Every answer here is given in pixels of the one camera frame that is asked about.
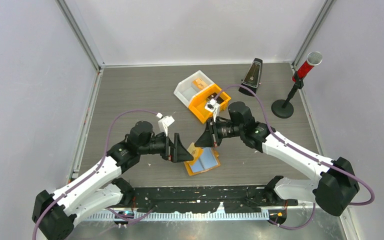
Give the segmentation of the orange card holder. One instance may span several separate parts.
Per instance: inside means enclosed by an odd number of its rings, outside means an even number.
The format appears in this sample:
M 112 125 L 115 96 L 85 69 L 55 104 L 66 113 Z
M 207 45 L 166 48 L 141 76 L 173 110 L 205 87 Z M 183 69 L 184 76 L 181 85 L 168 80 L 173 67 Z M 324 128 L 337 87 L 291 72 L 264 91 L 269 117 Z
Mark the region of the orange card holder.
M 192 142 L 187 151 L 193 156 L 193 160 L 184 162 L 189 176 L 205 173 L 221 165 L 219 153 L 212 147 L 195 147 Z

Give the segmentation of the blue credit card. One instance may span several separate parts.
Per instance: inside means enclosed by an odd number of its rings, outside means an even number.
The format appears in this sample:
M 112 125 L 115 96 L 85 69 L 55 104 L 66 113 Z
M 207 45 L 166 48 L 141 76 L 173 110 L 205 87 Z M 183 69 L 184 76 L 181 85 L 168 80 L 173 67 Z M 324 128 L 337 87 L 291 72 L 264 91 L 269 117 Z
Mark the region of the blue credit card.
M 194 163 L 190 163 L 190 176 L 201 174 L 219 167 L 219 153 L 210 147 L 202 149 L 202 153 Z

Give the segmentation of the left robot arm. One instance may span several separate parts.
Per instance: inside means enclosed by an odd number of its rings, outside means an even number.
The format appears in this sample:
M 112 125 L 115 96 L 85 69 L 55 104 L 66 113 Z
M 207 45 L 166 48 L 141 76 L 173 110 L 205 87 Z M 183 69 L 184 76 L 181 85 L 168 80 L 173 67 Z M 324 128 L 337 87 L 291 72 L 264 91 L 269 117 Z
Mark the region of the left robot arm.
M 114 205 L 133 205 L 135 191 L 121 175 L 142 155 L 159 155 L 172 163 L 192 161 L 179 133 L 171 140 L 163 131 L 155 134 L 148 121 L 138 121 L 124 140 L 106 149 L 103 158 L 69 184 L 35 198 L 32 239 L 41 232 L 48 240 L 64 240 L 86 217 Z

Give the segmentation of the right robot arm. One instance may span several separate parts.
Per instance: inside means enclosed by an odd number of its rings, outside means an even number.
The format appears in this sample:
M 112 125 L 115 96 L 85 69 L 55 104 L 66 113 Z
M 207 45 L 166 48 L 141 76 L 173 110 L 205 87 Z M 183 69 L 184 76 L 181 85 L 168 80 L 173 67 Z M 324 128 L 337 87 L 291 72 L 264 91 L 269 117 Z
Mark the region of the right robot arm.
M 307 176 L 307 180 L 274 177 L 267 185 L 265 198 L 271 205 L 283 200 L 316 203 L 330 215 L 339 217 L 360 191 L 353 179 L 354 169 L 345 158 L 318 155 L 284 137 L 266 123 L 256 121 L 248 106 L 236 101 L 227 108 L 229 118 L 210 118 L 195 147 L 221 145 L 223 139 L 239 137 L 249 148 L 273 156 Z

